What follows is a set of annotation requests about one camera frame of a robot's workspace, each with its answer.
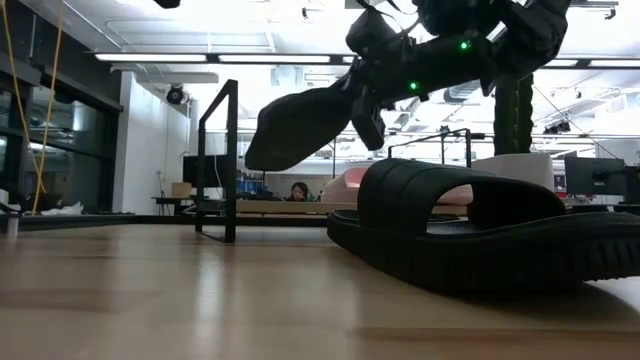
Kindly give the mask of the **round black ceiling device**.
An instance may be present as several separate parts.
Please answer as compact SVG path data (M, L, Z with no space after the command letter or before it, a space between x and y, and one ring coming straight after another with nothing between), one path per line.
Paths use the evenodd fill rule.
M181 84L172 84L166 92L166 101L172 105L182 105L187 100L187 95Z

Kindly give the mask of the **silver metal post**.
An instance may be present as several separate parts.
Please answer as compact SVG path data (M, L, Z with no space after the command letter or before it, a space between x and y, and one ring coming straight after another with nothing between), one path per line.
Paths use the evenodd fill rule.
M19 222L21 219L21 207L18 204L10 204L7 212L7 238L15 240L18 234Z

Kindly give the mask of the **white hexagonal plant pot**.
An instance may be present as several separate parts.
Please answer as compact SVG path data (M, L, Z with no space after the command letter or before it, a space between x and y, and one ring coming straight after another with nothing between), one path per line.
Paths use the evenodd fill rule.
M554 190L553 163L549 154L503 154L471 162L475 170L514 178Z

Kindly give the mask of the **white cloth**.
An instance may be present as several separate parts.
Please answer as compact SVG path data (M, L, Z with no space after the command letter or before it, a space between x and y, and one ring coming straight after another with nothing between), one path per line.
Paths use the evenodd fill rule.
M84 211L84 206L81 202L77 202L74 205L63 206L62 208L53 208L49 210L43 210L40 212L43 216L76 216L81 215Z

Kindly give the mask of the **person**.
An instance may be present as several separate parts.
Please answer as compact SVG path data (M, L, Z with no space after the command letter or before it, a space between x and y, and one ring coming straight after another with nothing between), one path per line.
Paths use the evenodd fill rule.
M300 181L291 186L290 195L286 198L288 202L309 202L312 199L308 185Z

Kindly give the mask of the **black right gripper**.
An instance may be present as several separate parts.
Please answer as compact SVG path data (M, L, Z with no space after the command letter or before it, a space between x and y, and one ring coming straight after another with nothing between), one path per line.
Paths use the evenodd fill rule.
M346 35L355 58L345 75L344 93L351 100L351 123L369 150L378 150L385 143L382 110L426 94L426 87L411 73L418 50L417 40L410 35L413 28L395 30L387 23L389 18L367 7Z

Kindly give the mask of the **black metal table frame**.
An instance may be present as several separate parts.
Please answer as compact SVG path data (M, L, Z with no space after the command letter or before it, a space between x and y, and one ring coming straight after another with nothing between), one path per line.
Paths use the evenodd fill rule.
M461 216L461 225L469 225L477 231L509 226L523 226L530 231L567 232L614 236L629 234L640 237L640 216L629 213L591 212L571 213L560 204L479 203L474 201L464 207L437 205L433 208L362 207L320 211L293 209L292 202L284 202L282 210L267 210L269 202L240 201L234 215L216 216L151 216L134 214L23 216L19 219L21 231L51 230L56 228L80 228L92 226L147 224L223 226L233 231L238 226L261 227L324 227L331 218L355 225L397 231L425 231L438 215Z

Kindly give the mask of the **black bag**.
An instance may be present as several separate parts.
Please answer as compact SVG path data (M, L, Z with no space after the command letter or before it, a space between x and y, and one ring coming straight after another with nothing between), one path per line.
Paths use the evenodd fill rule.
M35 193L23 195L13 193L13 203L5 204L0 202L0 211L5 213L42 212L62 206L62 195L57 193L40 193L36 197Z

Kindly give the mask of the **black monitor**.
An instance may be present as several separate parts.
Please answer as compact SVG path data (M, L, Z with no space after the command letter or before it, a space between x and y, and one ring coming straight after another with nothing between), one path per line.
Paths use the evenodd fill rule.
M571 195L626 195L625 164L621 159L566 157L567 192Z
M625 202L640 204L640 167L625 167L626 195Z
M204 187L224 188L227 174L229 173L230 160L227 154L205 155ZM198 185L199 158L197 156L185 156L182 159L182 180L193 188Z

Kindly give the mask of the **wooden shelf with black frame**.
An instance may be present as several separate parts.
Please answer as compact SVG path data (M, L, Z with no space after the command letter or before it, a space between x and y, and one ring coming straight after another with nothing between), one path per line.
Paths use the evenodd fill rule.
M345 80L340 80L336 84L327 88L338 88L344 91ZM426 93L422 97L418 97L421 101L428 99ZM196 187L196 215L202 216L205 214L204 210L204 165L206 155L206 123L215 110L222 104L223 101L228 102L227 118L226 118L226 153L229 156L230 165L229 173L227 174L224 199L224 215L234 215L236 213L236 175L237 175L237 143L238 143L238 102L239 99L239 82L230 79L224 83L216 97L213 99L205 113L199 119L198 125L198 154L199 158L199 170L198 170L198 185ZM198 232L203 231L203 226L196 227ZM233 243L236 241L236 229L233 231L224 230L224 236L220 239L223 243Z

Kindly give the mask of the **dark background desk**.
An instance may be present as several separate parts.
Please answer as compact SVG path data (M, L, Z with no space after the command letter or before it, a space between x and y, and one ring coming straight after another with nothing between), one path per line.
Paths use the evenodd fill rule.
M158 207L159 216L183 216L195 205L195 198L152 197Z

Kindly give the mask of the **pink slide sandal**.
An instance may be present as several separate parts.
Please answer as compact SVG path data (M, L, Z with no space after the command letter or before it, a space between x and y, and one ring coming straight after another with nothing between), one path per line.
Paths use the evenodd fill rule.
M473 189L471 185L457 186L447 190L437 200L438 205L445 206L466 206L473 201Z
M367 167L350 168L329 181L321 195L321 201L356 204L359 188L367 170Z

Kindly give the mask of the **green cactus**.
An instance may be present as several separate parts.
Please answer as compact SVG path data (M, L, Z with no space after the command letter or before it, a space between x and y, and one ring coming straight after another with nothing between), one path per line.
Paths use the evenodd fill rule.
M494 155L529 153L532 145L534 75L510 80L495 89Z

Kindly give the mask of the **long ceiling light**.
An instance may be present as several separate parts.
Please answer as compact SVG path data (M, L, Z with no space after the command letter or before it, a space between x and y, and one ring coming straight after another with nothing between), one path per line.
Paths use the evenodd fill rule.
M95 53L95 58L106 62L131 63L206 63L203 54L160 54L160 53Z
M589 63L590 68L598 69L635 69L640 70L640 59L594 59Z
M311 63L328 64L331 57L327 55L284 55L284 54L225 54L219 55L218 59L224 63L255 63L255 64L289 64L289 63Z

